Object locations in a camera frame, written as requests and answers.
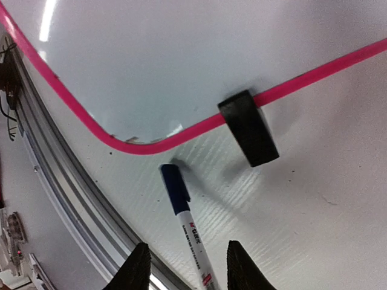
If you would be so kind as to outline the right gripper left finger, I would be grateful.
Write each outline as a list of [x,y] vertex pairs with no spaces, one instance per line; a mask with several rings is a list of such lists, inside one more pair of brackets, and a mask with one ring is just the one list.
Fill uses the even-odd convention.
[[140,242],[103,290],[147,290],[151,275],[149,246]]

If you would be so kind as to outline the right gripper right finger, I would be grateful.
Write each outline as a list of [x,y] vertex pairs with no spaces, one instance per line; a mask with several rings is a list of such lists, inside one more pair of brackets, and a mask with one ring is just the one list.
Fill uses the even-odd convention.
[[228,290],[276,290],[237,240],[227,248]]

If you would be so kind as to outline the white marker pen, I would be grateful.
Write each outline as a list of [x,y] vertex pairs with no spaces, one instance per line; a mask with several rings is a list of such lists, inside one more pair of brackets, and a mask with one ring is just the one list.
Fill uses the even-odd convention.
[[190,211],[181,211],[176,217],[183,228],[188,242],[201,289],[221,289]]

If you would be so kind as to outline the dark blue marker cap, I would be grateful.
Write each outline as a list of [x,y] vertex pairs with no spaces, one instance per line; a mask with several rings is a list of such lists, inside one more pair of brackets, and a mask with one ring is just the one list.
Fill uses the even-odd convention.
[[190,211],[190,196],[179,167],[175,164],[163,164],[160,171],[175,215]]

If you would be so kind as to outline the pink framed whiteboard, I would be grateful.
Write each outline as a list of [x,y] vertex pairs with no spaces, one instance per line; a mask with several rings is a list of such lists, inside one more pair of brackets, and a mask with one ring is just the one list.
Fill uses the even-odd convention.
[[1,24],[101,142],[151,155],[386,51],[385,1],[2,1]]

